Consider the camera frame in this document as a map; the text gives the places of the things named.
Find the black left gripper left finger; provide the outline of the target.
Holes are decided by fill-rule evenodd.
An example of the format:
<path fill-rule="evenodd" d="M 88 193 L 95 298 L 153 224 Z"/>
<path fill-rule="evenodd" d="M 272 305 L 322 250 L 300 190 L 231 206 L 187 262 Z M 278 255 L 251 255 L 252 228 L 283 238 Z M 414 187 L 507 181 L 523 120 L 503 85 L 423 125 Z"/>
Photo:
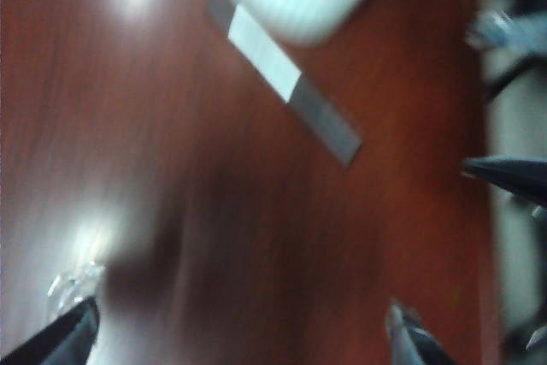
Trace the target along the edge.
<path fill-rule="evenodd" d="M 97 302 L 104 266 L 88 262 L 58 274 L 47 291 L 47 323 L 1 359 L 2 364 L 86 364 L 97 342 Z"/>

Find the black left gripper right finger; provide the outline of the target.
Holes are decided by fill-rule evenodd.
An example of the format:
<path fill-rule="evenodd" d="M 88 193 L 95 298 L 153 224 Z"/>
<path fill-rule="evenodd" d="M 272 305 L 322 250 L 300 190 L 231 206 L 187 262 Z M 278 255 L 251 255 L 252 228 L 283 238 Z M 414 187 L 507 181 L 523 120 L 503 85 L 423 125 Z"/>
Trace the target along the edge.
<path fill-rule="evenodd" d="M 391 364 L 453 364 L 437 339 L 426 329 L 417 312 L 392 299 L 386 316 Z"/>

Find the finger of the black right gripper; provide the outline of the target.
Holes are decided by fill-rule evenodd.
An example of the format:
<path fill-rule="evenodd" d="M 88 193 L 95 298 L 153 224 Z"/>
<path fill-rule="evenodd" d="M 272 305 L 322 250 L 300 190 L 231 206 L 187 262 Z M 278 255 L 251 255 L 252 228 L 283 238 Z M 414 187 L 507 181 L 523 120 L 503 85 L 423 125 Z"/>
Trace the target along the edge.
<path fill-rule="evenodd" d="M 531 337 L 526 342 L 526 351 L 537 349 L 542 344 L 546 343 L 547 339 L 547 325 L 544 324 L 541 327 L 533 331 Z"/>
<path fill-rule="evenodd" d="M 465 174 L 482 179 L 535 205 L 533 216 L 546 216 L 546 160 L 485 156 L 462 162 Z"/>

